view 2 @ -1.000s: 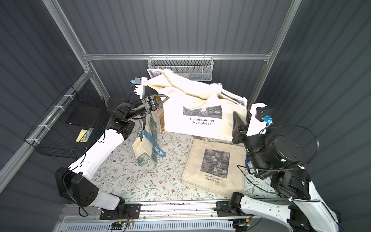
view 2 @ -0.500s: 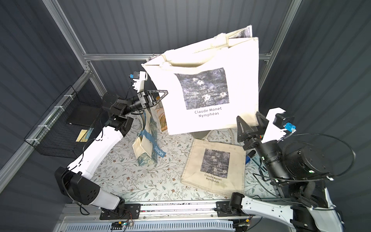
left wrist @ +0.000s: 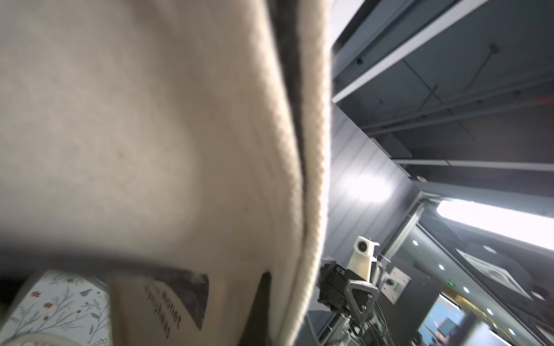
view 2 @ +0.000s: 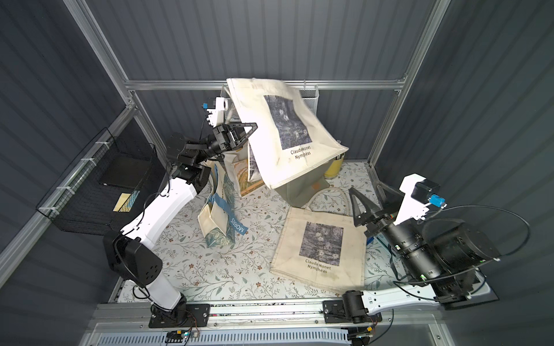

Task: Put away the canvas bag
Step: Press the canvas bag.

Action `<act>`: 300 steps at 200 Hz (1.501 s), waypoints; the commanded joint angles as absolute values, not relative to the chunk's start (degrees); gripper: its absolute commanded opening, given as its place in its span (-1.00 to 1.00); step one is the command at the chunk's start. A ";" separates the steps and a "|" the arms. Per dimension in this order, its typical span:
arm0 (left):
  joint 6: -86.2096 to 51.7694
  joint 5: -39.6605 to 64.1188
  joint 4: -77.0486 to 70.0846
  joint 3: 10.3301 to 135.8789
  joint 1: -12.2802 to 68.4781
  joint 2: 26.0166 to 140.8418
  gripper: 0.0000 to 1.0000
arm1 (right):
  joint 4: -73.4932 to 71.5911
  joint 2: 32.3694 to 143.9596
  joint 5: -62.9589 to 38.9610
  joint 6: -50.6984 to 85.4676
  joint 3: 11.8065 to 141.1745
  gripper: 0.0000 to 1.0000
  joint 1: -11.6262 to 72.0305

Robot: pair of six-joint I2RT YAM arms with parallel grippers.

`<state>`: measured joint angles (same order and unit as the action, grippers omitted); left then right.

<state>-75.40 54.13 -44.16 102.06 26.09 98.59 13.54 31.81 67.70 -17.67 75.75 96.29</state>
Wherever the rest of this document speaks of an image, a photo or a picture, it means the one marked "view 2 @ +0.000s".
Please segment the cream tote bag front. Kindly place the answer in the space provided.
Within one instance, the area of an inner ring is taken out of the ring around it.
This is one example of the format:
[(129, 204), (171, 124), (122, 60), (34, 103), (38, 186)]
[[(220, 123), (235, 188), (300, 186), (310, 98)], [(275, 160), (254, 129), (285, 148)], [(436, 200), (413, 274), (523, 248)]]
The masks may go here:
[(275, 190), (349, 150), (307, 107), (299, 89), (275, 79), (229, 78), (227, 86), (241, 121), (258, 127), (248, 141), (269, 188)]

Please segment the cream tote with purple print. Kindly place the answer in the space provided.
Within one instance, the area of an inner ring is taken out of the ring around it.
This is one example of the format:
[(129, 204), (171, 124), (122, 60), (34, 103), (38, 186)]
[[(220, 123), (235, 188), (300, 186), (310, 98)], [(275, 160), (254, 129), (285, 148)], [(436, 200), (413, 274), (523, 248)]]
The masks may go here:
[[(310, 209), (319, 195), (329, 192), (340, 194), (345, 215)], [(342, 294), (364, 290), (365, 266), (366, 236), (354, 225), (351, 202), (342, 189), (328, 187), (302, 208), (289, 209), (270, 272)]]

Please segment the olive green canvas bag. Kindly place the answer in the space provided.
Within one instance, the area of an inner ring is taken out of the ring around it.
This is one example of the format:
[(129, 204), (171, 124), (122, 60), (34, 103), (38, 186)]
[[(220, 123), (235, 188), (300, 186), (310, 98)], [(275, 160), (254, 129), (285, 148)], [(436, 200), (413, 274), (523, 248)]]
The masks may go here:
[(295, 180), (277, 187), (276, 192), (294, 208), (302, 208), (312, 197), (330, 187), (330, 184), (324, 178), (324, 174), (330, 168), (332, 162), (329, 161), (310, 172), (297, 177)]

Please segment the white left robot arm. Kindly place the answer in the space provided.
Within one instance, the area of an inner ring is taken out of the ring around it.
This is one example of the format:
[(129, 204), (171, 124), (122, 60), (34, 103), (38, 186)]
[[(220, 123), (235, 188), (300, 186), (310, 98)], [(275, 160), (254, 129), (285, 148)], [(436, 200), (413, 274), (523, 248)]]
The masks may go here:
[(110, 269), (133, 281), (145, 299), (171, 317), (185, 310), (186, 298), (162, 274), (162, 260), (152, 249), (165, 227), (206, 186), (214, 172), (207, 162), (244, 147), (257, 128), (256, 123), (223, 123), (198, 140), (171, 135), (166, 144), (172, 166), (166, 187), (147, 197), (134, 220), (103, 237)]

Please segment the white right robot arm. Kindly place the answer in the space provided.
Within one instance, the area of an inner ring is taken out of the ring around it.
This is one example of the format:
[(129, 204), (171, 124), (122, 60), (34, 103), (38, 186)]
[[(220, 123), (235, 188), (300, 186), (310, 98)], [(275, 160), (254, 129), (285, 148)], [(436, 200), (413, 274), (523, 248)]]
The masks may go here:
[(359, 324), (386, 309), (419, 304), (451, 307), (483, 290), (486, 282), (478, 279), (478, 270), (499, 260), (501, 254), (483, 232), (465, 221), (438, 236), (427, 236), (437, 220), (429, 215), (430, 207), (447, 208), (437, 195), (438, 187), (427, 180), (416, 182), (403, 191), (402, 200), (382, 206), (357, 189), (349, 189), (355, 226), (366, 227), (368, 238), (382, 235), (406, 274), (383, 294), (346, 291), (342, 319)]

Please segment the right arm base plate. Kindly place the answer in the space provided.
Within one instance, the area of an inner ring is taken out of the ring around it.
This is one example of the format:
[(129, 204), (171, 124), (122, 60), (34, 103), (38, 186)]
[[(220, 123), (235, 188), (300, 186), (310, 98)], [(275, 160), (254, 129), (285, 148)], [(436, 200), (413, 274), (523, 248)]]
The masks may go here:
[(352, 323), (377, 324), (382, 321), (382, 314), (369, 315), (362, 303), (349, 303), (343, 300), (323, 301), (323, 315), (326, 324)]

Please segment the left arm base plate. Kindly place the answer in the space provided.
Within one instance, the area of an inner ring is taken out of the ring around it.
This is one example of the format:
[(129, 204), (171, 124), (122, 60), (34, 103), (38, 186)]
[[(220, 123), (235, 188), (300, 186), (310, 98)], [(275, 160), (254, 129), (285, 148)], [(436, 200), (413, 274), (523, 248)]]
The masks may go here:
[(178, 304), (172, 311), (151, 305), (149, 328), (206, 327), (209, 321), (210, 304)]

